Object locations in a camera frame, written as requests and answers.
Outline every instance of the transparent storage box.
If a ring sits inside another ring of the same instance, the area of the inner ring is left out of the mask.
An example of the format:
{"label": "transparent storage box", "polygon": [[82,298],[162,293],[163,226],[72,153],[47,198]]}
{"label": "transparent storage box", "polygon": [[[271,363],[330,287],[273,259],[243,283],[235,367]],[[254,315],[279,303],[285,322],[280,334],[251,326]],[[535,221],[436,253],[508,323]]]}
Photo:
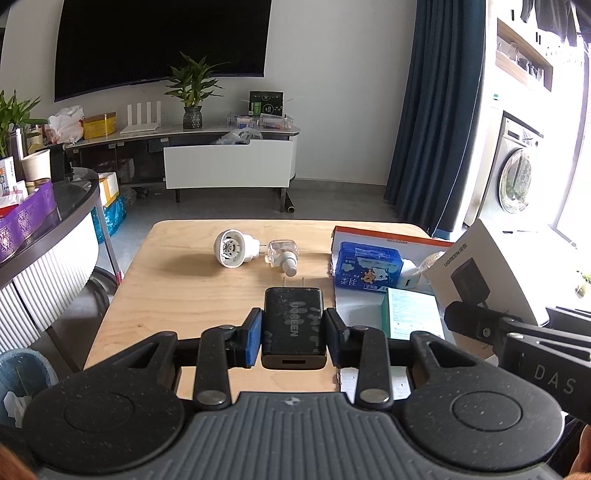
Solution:
{"label": "transparent storage box", "polygon": [[294,121],[289,116],[266,115],[249,116],[237,115],[227,117],[229,127],[234,128],[269,128],[273,130],[291,130]]}

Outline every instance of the wooden table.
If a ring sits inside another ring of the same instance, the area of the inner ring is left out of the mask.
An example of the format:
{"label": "wooden table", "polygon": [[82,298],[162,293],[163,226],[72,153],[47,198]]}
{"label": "wooden table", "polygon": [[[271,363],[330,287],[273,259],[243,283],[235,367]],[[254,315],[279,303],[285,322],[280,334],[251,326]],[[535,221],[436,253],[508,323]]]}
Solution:
{"label": "wooden table", "polygon": [[[259,257],[231,270],[213,255],[220,232],[235,228],[261,243],[293,239],[300,249],[298,274],[287,286],[318,287],[324,306],[335,304],[330,270],[331,234],[335,225],[427,237],[404,223],[328,220],[169,220],[154,225],[136,254],[103,320],[86,366],[162,330],[179,338],[199,337],[211,327],[240,325],[250,309],[263,307],[265,290],[286,278]],[[195,368],[183,368],[178,396],[191,398]],[[260,356],[251,369],[230,370],[232,394],[240,391],[333,391],[336,370],[327,362],[317,371],[267,370]]]}

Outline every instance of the blue tissue box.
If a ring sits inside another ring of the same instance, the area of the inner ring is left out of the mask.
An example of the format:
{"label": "blue tissue box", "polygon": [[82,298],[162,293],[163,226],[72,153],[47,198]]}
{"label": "blue tissue box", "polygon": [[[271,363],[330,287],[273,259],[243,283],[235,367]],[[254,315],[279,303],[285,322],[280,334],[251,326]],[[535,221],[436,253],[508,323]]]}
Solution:
{"label": "blue tissue box", "polygon": [[335,286],[354,290],[396,288],[402,258],[398,250],[343,242],[335,270]]}

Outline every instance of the white drawer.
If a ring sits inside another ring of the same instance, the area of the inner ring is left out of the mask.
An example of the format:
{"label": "white drawer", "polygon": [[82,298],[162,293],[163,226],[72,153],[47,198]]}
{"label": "white drawer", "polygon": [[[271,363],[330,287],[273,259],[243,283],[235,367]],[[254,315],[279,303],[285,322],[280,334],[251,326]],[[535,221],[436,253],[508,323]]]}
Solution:
{"label": "white drawer", "polygon": [[166,147],[166,188],[288,187],[293,149],[286,140]]}

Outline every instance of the yellow box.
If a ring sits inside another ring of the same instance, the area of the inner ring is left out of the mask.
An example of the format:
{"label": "yellow box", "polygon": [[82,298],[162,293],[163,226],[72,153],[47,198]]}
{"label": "yellow box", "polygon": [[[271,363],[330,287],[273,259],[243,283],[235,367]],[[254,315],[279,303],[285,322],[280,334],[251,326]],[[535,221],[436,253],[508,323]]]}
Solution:
{"label": "yellow box", "polygon": [[84,138],[105,137],[117,131],[117,113],[103,113],[84,119]]}

